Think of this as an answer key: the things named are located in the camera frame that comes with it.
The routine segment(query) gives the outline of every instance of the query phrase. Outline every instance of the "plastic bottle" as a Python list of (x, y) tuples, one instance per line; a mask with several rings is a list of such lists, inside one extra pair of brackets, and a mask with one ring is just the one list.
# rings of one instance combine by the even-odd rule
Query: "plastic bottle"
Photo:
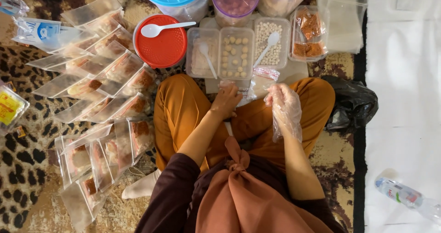
[(13, 17), (26, 17), (29, 7), (23, 0), (0, 0), (0, 12)]
[(375, 181), (375, 187), (382, 194), (420, 213), (424, 218), (441, 225), (441, 203), (428, 199), (422, 193), (399, 182), (381, 177)]

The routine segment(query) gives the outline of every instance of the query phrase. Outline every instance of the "woman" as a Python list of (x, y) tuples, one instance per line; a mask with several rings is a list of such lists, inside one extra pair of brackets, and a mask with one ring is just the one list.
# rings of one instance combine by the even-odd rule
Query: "woman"
[[(186, 75), (161, 83), (154, 124), (162, 174), (135, 232), (344, 232), (307, 157), (334, 106), (332, 87), (316, 78), (276, 84), (266, 102), (235, 110), (237, 91), (220, 89), (211, 104)], [(284, 138), (276, 143), (273, 116)], [(229, 118), (237, 141), (257, 136), (250, 151), (229, 137)]]

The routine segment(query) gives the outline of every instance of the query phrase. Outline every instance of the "patterned rug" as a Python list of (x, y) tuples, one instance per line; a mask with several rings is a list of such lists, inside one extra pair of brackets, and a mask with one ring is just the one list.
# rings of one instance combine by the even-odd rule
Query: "patterned rug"
[[(62, 20), (60, 13), (93, 0), (24, 0), (30, 7), (29, 17)], [(128, 0), (125, 19), (134, 26), (149, 14), (159, 12), (148, 0)], [(73, 99), (49, 99), (30, 92), (58, 74), (24, 65), (47, 56), (34, 47), (18, 45), (10, 38), (14, 34), (12, 20), (0, 16), (0, 76), (11, 81), (17, 93), (30, 102), (19, 124), (26, 136), (8, 134), (0, 138), (0, 233), (8, 232), (75, 232), (69, 214), (58, 191), (62, 181), (54, 152), (54, 138), (59, 135), (85, 132), (89, 123), (64, 124), (52, 116), (68, 106)], [(309, 75), (334, 75), (353, 78), (353, 56), (347, 53), (329, 55), (308, 65)], [(164, 79), (184, 72), (184, 67), (157, 71)], [(203, 80), (198, 79), (201, 89)], [(353, 135), (341, 136), (323, 132), (311, 154), (311, 163), (323, 185), (335, 218), (349, 231), (353, 229), (353, 199), (355, 171)], [(137, 167), (146, 174), (155, 168), (155, 153), (148, 151)], [(125, 172), (123, 180), (111, 191), (99, 216), (85, 232), (133, 232), (149, 204), (149, 197), (125, 200), (121, 192), (141, 176)]]

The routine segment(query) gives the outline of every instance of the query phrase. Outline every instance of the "orange lid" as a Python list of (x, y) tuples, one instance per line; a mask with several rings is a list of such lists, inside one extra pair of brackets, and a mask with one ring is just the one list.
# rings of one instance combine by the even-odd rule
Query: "orange lid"
[(148, 24), (164, 26), (179, 23), (174, 17), (158, 14), (146, 18), (136, 29), (135, 50), (152, 68), (171, 67), (177, 64), (187, 51), (187, 34), (183, 27), (164, 29), (155, 38), (146, 38), (141, 28)]

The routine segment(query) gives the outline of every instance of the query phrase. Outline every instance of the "brown hijab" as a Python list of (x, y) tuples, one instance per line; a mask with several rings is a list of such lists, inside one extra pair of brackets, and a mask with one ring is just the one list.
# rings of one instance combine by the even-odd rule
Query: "brown hijab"
[(228, 170), (214, 175), (199, 207), (196, 233), (332, 233), (320, 219), (247, 173), (250, 156), (234, 137), (225, 146), (233, 160)]

